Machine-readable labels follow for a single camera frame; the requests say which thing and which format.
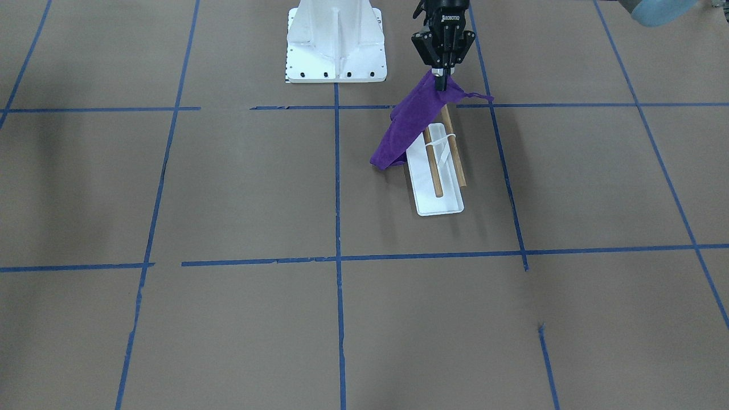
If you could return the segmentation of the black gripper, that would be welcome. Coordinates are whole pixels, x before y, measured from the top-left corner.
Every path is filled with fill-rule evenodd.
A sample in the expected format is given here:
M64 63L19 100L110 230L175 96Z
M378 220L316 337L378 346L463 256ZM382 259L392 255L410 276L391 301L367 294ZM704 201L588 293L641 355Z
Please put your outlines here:
M424 16L423 26L411 41L428 67L434 69L436 91L446 91L449 70L462 63L476 39L466 29L469 1L420 1L412 18Z

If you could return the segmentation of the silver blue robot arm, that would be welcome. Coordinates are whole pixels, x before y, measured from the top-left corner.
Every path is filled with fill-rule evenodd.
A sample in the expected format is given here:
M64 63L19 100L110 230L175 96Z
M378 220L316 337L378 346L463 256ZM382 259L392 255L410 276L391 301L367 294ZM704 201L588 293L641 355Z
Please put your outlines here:
M620 1L631 18L645 27L658 27L676 20L695 1ZM424 16L423 26L411 41L435 78L436 91L447 91L454 68L462 63L476 33L467 29L469 1L421 1L412 17Z

